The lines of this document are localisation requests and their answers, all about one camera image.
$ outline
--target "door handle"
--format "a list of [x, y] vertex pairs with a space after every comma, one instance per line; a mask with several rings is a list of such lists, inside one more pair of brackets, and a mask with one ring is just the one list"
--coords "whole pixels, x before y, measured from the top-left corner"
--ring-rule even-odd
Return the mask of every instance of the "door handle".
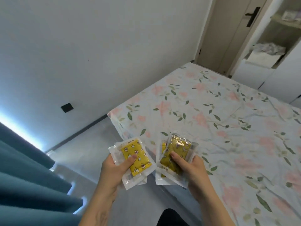
[[249, 22], [247, 24], [248, 28], [252, 26], [252, 24], [253, 24], [256, 16], [257, 16], [259, 10], [260, 10], [260, 7], [256, 7], [253, 13], [246, 13], [245, 14], [246, 16], [251, 16], [251, 18], [250, 18], [250, 20], [249, 20]]

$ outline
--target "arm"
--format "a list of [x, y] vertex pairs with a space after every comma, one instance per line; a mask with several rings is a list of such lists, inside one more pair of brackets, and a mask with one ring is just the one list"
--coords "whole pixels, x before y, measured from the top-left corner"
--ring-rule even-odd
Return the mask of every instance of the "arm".
[[117, 195], [117, 186], [122, 176], [134, 163], [137, 156], [133, 155], [116, 166], [111, 154], [102, 163], [100, 178], [89, 205], [82, 216], [79, 226], [106, 226], [112, 204]]
[[193, 162], [189, 164], [175, 152], [171, 152], [170, 155], [188, 174], [188, 188], [200, 204], [205, 225], [235, 226], [210, 182], [203, 160], [199, 156], [195, 156]]

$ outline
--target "storage box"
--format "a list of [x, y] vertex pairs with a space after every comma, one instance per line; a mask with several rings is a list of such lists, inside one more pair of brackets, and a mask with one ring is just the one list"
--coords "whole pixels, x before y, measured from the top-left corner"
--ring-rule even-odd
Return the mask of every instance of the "storage box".
[[281, 55], [269, 55], [264, 52], [258, 53], [252, 51], [247, 61], [258, 66], [272, 68], [275, 63], [280, 59]]

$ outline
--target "person's left hand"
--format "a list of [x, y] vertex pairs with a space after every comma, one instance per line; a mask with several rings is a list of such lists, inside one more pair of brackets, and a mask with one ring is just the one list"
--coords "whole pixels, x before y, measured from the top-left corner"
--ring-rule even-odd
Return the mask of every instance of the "person's left hand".
[[102, 163], [97, 189], [101, 193], [111, 196], [114, 201], [117, 194], [117, 186], [121, 182], [122, 176], [135, 162], [136, 158], [137, 155], [133, 155], [119, 166], [116, 166], [111, 154], [109, 154]]

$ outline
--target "floral bedsheet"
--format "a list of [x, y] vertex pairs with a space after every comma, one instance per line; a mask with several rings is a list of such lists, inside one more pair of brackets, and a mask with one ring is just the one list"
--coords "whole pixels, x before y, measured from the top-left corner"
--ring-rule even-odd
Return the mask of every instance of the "floral bedsheet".
[[237, 225], [301, 225], [301, 110], [185, 64], [108, 113], [125, 140], [199, 140], [213, 186]]

